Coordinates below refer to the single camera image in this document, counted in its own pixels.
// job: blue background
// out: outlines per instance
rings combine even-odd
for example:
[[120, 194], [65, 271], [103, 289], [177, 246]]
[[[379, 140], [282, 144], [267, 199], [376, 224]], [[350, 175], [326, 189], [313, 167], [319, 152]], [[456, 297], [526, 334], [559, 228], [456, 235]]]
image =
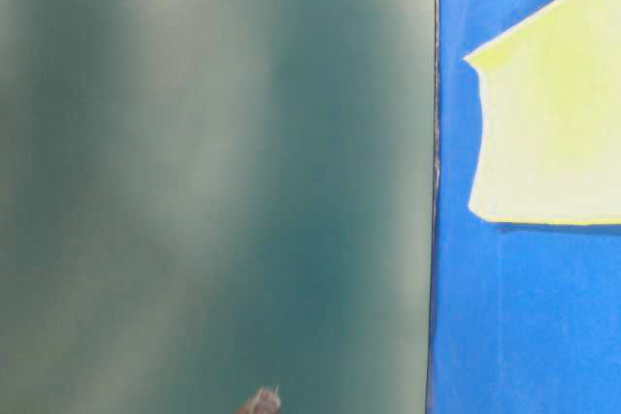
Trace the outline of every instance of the blue background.
[[621, 227], [491, 224], [467, 208], [481, 115], [463, 57], [550, 1], [441, 0], [439, 414], [621, 411]]

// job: small object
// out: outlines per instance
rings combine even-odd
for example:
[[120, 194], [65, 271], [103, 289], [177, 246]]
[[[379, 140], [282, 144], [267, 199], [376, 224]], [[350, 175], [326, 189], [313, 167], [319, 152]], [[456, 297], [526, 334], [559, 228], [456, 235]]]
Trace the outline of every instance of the small object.
[[275, 390], [259, 388], [254, 398], [249, 399], [237, 411], [237, 414], [278, 414], [280, 412], [280, 397], [278, 387]]

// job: green surface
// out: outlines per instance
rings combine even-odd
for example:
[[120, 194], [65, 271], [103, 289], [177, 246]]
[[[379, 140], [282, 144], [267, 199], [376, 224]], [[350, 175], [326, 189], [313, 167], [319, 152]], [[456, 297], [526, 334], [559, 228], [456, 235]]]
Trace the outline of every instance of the green surface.
[[0, 0], [0, 411], [423, 412], [433, 0]]

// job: yellow paper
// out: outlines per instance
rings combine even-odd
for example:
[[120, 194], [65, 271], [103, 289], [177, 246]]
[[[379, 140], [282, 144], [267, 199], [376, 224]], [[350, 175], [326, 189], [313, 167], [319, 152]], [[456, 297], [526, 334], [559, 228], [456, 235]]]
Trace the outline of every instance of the yellow paper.
[[483, 119], [470, 210], [621, 223], [621, 0], [555, 0], [466, 60]]

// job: pin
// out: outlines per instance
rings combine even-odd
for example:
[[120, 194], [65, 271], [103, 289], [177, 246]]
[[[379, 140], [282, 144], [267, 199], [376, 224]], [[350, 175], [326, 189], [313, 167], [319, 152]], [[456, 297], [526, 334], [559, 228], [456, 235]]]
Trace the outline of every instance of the pin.
[[237, 411], [237, 414], [278, 414], [280, 412], [280, 397], [278, 387], [275, 390], [259, 388], [254, 398], [249, 399]]

